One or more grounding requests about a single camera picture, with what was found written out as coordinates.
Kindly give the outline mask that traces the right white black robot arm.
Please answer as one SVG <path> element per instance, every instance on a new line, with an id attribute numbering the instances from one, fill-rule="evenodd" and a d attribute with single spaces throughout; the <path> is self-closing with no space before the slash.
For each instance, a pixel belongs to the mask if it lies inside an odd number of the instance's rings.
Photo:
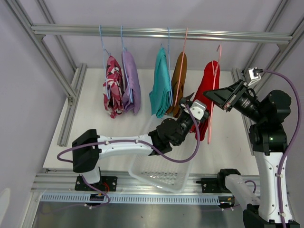
<path id="1" fill-rule="evenodd" d="M 257 197 L 239 174 L 219 177 L 216 186 L 221 192 L 231 191 L 243 209 L 246 228 L 298 228 L 287 199 L 285 164 L 288 147 L 282 123 L 290 114 L 291 97 L 271 91 L 258 101 L 254 90 L 239 80 L 229 87 L 203 93 L 216 106 L 229 112 L 236 109 L 254 122 L 249 139 L 257 162 L 260 196 Z"/>

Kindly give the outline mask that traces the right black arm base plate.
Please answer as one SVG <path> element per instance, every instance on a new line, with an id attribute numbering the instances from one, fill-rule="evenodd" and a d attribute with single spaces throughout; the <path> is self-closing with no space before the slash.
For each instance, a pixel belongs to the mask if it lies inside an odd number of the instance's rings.
<path id="1" fill-rule="evenodd" d="M 225 193 L 223 183 L 219 178 L 201 178 L 196 181 L 202 188 L 202 193 Z"/>

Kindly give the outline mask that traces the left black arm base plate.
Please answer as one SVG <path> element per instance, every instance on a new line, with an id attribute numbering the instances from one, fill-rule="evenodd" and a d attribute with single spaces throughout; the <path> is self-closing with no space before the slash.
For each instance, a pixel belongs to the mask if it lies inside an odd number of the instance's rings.
<path id="1" fill-rule="evenodd" d="M 104 192 L 115 192 L 117 187 L 117 177 L 116 176 L 102 176 L 98 183 L 91 184 L 94 188 L 104 191 Z M 78 176 L 75 183 L 76 191 L 94 191 L 88 185 L 85 184 L 82 176 Z"/>

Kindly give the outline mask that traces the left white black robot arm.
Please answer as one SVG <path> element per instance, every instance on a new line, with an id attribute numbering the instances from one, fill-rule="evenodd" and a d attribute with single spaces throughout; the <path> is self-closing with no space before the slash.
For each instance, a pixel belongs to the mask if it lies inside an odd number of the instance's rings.
<path id="1" fill-rule="evenodd" d="M 148 134 L 112 138 L 97 134 L 96 129 L 87 130 L 72 143 L 73 172 L 87 174 L 86 186 L 91 190 L 98 190 L 102 186 L 102 178 L 97 167 L 97 162 L 112 156 L 139 154 L 144 156 L 160 155 L 174 163 L 186 163 L 191 161 L 198 149 L 183 160 L 168 157 L 166 154 L 172 151 L 174 146 L 180 146 L 186 139 L 192 127 L 198 127 L 209 117 L 207 105 L 196 99 L 191 101 L 184 97 L 180 101 L 183 108 L 178 119 L 164 119 L 155 130 Z"/>

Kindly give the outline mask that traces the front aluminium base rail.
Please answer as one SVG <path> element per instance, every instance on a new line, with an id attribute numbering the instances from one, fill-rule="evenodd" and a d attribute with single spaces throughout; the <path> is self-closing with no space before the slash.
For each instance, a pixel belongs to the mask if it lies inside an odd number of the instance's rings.
<path id="1" fill-rule="evenodd" d="M 185 189 L 181 192 L 169 192 L 159 186 L 143 183 L 129 175 L 126 171 L 103 171 L 105 176 L 118 178 L 116 194 L 149 194 L 149 195 L 199 195 L 202 193 L 200 184 L 196 182 L 201 178 L 215 178 L 216 174 L 190 174 Z M 78 174 L 68 170 L 48 171 L 38 173 L 30 188 L 30 192 L 75 192 Z"/>

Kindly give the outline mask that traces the aluminium frame left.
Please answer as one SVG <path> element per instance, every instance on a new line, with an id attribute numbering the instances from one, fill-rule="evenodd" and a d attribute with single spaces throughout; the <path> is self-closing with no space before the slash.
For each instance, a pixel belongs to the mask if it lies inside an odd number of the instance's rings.
<path id="1" fill-rule="evenodd" d="M 7 5 L 8 9 L 12 12 L 14 17 L 20 23 L 23 30 L 26 32 L 30 40 L 33 42 L 35 47 L 38 49 L 44 61 L 47 63 L 49 68 L 52 70 L 60 85 L 62 86 L 67 100 L 67 108 L 65 109 L 65 116 L 60 128 L 60 133 L 57 141 L 58 146 L 67 146 L 68 140 L 71 134 L 72 125 L 74 122 L 74 117 L 76 114 L 76 109 L 80 99 L 85 74 L 87 70 L 87 65 L 81 63 L 79 67 L 76 66 L 63 38 L 61 35 L 55 35 L 55 40 L 59 45 L 61 51 L 63 52 L 68 64 L 71 66 L 74 75 L 74 83 L 68 82 L 64 72 L 62 71 L 59 63 L 56 61 L 55 57 L 51 53 L 47 44 L 44 41 L 43 34 L 36 34 L 34 31 L 34 22 L 30 18 L 29 14 L 26 12 L 25 8 L 19 0 L 5 0 L 4 3 Z"/>

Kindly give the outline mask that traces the white plastic basket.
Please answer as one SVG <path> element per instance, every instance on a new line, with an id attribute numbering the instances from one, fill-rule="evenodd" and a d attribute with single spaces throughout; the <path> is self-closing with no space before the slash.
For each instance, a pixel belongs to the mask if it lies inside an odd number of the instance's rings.
<path id="1" fill-rule="evenodd" d="M 184 160 L 195 151 L 197 140 L 188 134 L 180 146 L 173 146 L 166 155 L 175 160 Z M 187 163 L 171 162 L 162 156 L 144 156 L 136 154 L 132 158 L 129 174 L 137 180 L 160 188 L 164 191 L 180 193 L 185 189 L 194 160 Z"/>

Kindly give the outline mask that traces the aluminium hanging rail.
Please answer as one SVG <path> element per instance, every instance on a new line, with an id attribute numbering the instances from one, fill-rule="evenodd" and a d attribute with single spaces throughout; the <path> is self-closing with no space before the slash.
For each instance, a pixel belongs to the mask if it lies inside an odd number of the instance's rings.
<path id="1" fill-rule="evenodd" d="M 39 35 L 62 36 L 104 36 L 124 38 L 171 38 L 189 40 L 210 40 L 219 42 L 248 42 L 288 44 L 292 40 L 289 34 L 274 32 L 235 32 L 211 31 L 181 28 L 132 28 L 99 25 L 63 25 L 34 24 L 31 29 Z"/>

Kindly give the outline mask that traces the aluminium frame right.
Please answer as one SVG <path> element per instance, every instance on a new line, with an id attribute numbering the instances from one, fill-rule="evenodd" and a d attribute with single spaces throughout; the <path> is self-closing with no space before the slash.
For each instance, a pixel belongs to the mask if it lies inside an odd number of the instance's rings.
<path id="1" fill-rule="evenodd" d="M 241 70 L 248 67 L 280 70 L 291 60 L 291 54 L 304 41 L 304 2 L 302 0 L 249 0 L 244 1 L 235 15 L 241 19 L 241 31 L 287 33 L 292 36 L 288 44 L 241 43 L 233 48 L 229 73 L 231 82 L 240 79 Z"/>

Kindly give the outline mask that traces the aluminium frame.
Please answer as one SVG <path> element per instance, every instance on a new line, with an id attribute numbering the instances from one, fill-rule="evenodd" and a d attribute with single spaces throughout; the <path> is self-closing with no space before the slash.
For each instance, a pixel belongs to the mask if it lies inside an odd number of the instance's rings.
<path id="1" fill-rule="evenodd" d="M 241 31 L 287 33 L 292 36 L 288 44 L 241 43 L 233 48 L 229 73 L 231 82 L 240 79 L 241 70 L 248 67 L 280 70 L 291 60 L 291 54 L 304 41 L 304 2 L 302 0 L 249 0 L 244 1 L 235 15 L 241 19 Z"/>
<path id="2" fill-rule="evenodd" d="M 59 45 L 61 51 L 63 52 L 68 64 L 71 66 L 74 75 L 74 83 L 68 82 L 64 72 L 62 71 L 59 63 L 56 61 L 55 57 L 51 53 L 47 44 L 44 41 L 43 34 L 36 34 L 34 31 L 34 22 L 30 18 L 29 14 L 26 12 L 25 8 L 19 0 L 5 0 L 4 3 L 7 5 L 8 9 L 12 12 L 14 17 L 20 23 L 23 30 L 26 32 L 30 40 L 33 42 L 35 47 L 38 49 L 44 61 L 47 63 L 49 68 L 52 70 L 60 85 L 62 86 L 67 100 L 67 108 L 65 109 L 65 116 L 60 128 L 60 133 L 57 141 L 58 146 L 67 146 L 68 140 L 71 134 L 72 125 L 74 122 L 74 117 L 76 114 L 76 109 L 80 99 L 85 74 L 87 70 L 87 65 L 81 63 L 79 67 L 76 66 L 63 38 L 61 35 L 55 35 L 55 40 Z"/>

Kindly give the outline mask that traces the pink floral trousers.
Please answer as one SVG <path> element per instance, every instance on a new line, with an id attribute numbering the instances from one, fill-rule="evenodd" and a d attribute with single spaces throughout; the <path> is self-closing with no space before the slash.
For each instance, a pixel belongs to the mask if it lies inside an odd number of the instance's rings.
<path id="1" fill-rule="evenodd" d="M 103 103 L 105 110 L 113 119 L 124 112 L 123 86 L 121 67 L 117 60 L 110 55 L 106 63 L 105 82 L 103 83 Z"/>

